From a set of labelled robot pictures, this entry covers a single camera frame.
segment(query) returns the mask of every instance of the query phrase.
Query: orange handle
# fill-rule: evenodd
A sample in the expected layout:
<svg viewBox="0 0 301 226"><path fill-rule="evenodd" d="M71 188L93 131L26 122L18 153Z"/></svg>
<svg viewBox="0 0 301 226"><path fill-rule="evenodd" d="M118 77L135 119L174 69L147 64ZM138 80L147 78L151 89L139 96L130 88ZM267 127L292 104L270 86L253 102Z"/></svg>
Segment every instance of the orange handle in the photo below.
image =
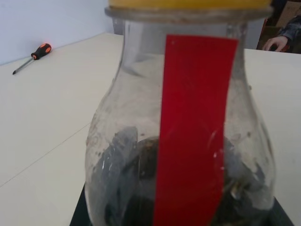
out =
<svg viewBox="0 0 301 226"><path fill-rule="evenodd" d="M51 46L48 43L42 44L34 53L31 54L33 59L39 60L43 56L46 56L51 51Z"/></svg>

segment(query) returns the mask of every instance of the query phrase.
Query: white table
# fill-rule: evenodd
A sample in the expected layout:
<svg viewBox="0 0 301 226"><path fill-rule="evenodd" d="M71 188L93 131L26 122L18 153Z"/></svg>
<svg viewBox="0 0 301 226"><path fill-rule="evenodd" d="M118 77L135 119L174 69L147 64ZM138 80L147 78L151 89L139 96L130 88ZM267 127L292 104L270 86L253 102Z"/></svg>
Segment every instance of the white table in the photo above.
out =
<svg viewBox="0 0 301 226"><path fill-rule="evenodd" d="M11 73L0 66L0 225L67 226L83 187L85 140L122 37L102 34ZM249 83L277 164L276 197L301 225L301 55L246 50Z"/></svg>

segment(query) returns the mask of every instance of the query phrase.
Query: red tape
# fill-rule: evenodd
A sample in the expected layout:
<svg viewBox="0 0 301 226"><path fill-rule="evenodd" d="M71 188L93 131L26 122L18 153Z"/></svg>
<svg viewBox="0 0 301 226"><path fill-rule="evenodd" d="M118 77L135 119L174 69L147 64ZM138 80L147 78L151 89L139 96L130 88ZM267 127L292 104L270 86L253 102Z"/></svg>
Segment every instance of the red tape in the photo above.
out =
<svg viewBox="0 0 301 226"><path fill-rule="evenodd" d="M216 212L237 44L213 37L167 37L154 226L207 226Z"/></svg>

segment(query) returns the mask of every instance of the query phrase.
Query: person's hand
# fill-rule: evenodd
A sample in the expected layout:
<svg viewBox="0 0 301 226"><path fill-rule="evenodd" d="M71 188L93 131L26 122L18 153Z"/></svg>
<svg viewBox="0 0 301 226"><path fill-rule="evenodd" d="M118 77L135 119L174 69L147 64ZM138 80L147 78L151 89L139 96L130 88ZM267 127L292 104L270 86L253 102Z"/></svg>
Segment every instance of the person's hand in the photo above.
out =
<svg viewBox="0 0 301 226"><path fill-rule="evenodd" d="M269 39L264 46L262 47L262 50L269 51L269 49L272 47L272 45L277 45L277 49L275 52L280 52L287 44L288 39L285 36L278 36L272 39Z"/></svg>

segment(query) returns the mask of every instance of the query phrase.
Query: screwdriver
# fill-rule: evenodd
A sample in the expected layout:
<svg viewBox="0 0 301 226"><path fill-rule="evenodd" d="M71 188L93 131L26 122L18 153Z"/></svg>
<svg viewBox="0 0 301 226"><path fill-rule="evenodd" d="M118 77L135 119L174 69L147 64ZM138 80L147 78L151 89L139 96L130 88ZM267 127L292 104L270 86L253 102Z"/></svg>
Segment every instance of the screwdriver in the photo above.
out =
<svg viewBox="0 0 301 226"><path fill-rule="evenodd" d="M31 54L31 58L14 70L13 74L16 74L18 71L22 70L26 65L28 65L33 60L39 60L43 56L46 56L51 51L51 46L48 43L42 44L34 53Z"/></svg>

